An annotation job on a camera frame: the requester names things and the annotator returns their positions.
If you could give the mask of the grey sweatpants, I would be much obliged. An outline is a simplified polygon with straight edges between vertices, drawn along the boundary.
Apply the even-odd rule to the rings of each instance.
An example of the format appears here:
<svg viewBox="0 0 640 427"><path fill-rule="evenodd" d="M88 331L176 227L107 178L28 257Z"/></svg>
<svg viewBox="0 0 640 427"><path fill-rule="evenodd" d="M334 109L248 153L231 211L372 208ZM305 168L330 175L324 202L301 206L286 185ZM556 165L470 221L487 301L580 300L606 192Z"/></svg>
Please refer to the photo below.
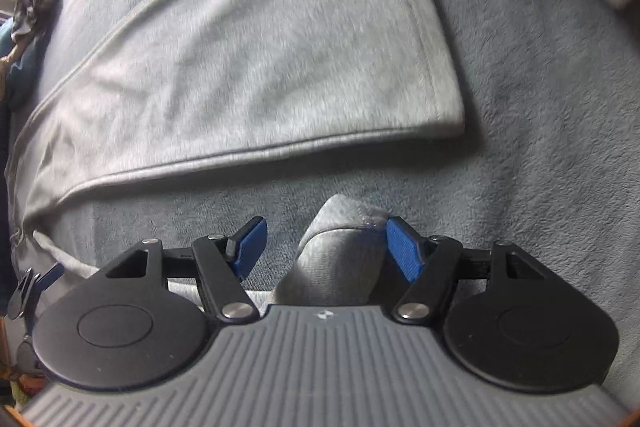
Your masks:
<svg viewBox="0 0 640 427"><path fill-rule="evenodd" d="M99 261L46 230L119 187L464 127L434 0L61 0L21 81L6 183L17 272Z"/></svg>

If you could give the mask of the blue pillow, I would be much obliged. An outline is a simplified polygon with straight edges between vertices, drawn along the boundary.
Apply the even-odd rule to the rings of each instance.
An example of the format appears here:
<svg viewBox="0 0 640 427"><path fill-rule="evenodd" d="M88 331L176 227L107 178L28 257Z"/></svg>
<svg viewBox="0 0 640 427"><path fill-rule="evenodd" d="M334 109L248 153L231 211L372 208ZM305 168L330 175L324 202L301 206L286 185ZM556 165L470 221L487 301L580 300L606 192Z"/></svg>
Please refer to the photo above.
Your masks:
<svg viewBox="0 0 640 427"><path fill-rule="evenodd" d="M4 99L12 113L16 113L28 101L35 89L49 38L50 34L47 31L41 31L36 35L6 74Z"/></svg>

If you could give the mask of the dark patterned garment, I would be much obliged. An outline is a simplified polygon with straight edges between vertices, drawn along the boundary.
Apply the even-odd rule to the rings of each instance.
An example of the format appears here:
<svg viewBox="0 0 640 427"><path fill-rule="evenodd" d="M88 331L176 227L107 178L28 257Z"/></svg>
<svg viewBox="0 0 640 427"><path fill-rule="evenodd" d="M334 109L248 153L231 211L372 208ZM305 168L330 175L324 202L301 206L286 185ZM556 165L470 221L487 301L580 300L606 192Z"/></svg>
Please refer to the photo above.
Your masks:
<svg viewBox="0 0 640 427"><path fill-rule="evenodd" d="M60 0L15 0L11 39L19 44L40 33L53 16Z"/></svg>

